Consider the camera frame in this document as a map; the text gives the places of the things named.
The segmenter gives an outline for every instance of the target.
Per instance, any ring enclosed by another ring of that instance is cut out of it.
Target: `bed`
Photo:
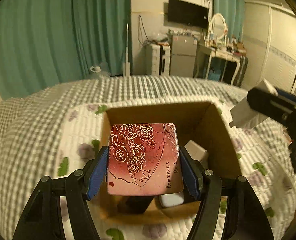
[[[43,175],[57,177],[67,123],[76,111],[92,108],[211,101],[221,112],[235,145],[241,170],[280,239],[296,208],[296,176],[282,126],[268,118],[252,130],[229,128],[230,109],[246,91],[223,83],[181,77],[131,76],[83,80],[47,88],[26,98],[0,103],[0,233],[12,239],[21,212]],[[93,128],[93,136],[98,131]],[[220,239],[224,212],[214,239]],[[194,217],[168,224],[121,226],[94,219],[101,239],[186,239]]]

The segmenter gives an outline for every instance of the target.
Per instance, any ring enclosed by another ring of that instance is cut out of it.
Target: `teal curtain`
[[[130,0],[1,0],[2,98],[85,79],[101,62],[122,74],[130,12]]]
[[[244,11],[245,0],[214,0],[214,14],[221,13],[224,16],[230,40],[234,35],[241,41]]]

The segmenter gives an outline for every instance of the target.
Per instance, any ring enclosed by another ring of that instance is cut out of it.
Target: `blue gripper pad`
[[[88,200],[91,200],[98,193],[101,182],[106,175],[108,152],[109,147],[102,147],[94,159],[94,169],[89,177],[89,185],[86,193]]]
[[[181,169],[183,173],[184,183],[187,186],[188,192],[196,200],[199,200],[201,192],[199,191],[198,178],[194,173],[188,158],[192,160],[185,147],[179,147]]]

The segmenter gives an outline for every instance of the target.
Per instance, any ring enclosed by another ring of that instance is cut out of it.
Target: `television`
[[[169,0],[168,21],[208,28],[209,9],[181,0]]]

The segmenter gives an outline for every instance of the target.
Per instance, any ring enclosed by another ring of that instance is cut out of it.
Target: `white quilted mat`
[[[252,184],[261,204],[266,210],[275,239],[280,239],[293,218],[296,207],[296,176],[288,167],[288,156],[275,156],[265,145],[260,136],[253,130],[229,128],[232,121],[229,105],[222,100],[209,96],[166,97],[145,100],[106,104],[108,108],[134,105],[163,104],[185,101],[211,101],[222,111],[222,118],[226,124],[235,145],[241,170]],[[100,105],[80,105],[70,109],[62,123],[62,136],[59,145],[57,166],[63,162],[61,168],[69,175],[76,169],[82,169],[88,159],[93,158],[91,141],[100,140],[102,114],[98,113]],[[276,147],[283,147],[276,142]],[[98,207],[96,200],[92,201],[91,214],[101,239],[111,239],[113,236],[123,235],[126,240],[162,239],[184,240],[192,227],[194,217],[182,219],[168,224],[125,226],[109,224],[96,216]],[[67,240],[74,239],[67,214],[65,198],[61,199],[61,212]],[[214,239],[221,239],[224,226],[224,211],[219,213]]]

